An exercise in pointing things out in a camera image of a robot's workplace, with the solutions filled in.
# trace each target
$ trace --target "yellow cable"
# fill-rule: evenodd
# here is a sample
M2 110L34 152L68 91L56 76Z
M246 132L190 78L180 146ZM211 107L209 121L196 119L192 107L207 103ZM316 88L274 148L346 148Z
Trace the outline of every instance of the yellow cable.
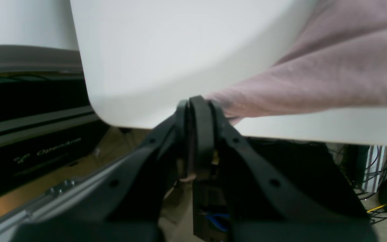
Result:
M379 209L379 208L382 208L382 207L384 207L384 206L387 206L387 204L385 204L385 205L380 205L380 206L378 206L378 207L375 207L375 208L372 208L372 209L370 209L370 210L367 210L367 213L370 213L370 212L372 212L372 211L374 211L374 210L377 210L377 209Z

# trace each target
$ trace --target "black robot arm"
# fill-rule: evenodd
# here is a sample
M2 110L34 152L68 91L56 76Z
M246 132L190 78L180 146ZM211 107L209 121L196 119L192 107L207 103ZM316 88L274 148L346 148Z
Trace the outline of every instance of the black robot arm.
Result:
M87 197L51 219L21 225L12 241L163 241L163 196L192 171L220 184L232 241L376 241L347 184L341 185L357 213L312 199L256 153L217 103L200 96L181 101Z

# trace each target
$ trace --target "pink cloth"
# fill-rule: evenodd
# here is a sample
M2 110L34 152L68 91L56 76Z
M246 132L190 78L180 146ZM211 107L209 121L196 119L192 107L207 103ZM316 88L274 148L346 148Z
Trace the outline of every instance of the pink cloth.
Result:
M274 66L205 98L219 102L233 123L387 106L387 0L320 0L292 49Z

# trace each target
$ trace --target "openarm logo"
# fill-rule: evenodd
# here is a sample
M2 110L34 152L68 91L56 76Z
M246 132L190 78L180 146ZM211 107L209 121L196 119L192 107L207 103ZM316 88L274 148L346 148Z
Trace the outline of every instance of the openarm logo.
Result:
M82 140L82 138L80 137L80 138L77 138L77 139L73 139L73 140L71 140L71 141L67 141L67 142L65 142L65 143L63 143L63 144L60 144L60 145L58 145L58 146L55 146L55 147L51 147L51 148L48 148L48 149L45 149L45 150L40 150L40 151L37 153L37 155L40 156L40 155L47 154L47 153L49 153L49 152L52 152L53 150L58 150L58 149L60 149L60 148L70 146L71 144L77 143L77 142L79 142L79 141L81 141L81 140Z
M23 163L23 161L25 161L25 159L28 158L28 157L29 157L29 154L26 154L23 157L16 157L16 158L14 158L14 161L16 161L17 164L20 164L20 163Z

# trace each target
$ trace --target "striped object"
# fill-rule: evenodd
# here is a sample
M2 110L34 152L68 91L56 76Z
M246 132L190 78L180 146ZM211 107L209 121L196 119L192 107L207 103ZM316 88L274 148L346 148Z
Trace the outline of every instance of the striped object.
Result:
M367 155L367 164L364 174L364 183L362 189L368 193L376 193L380 179L380 171L385 162L385 148L384 146L370 146Z

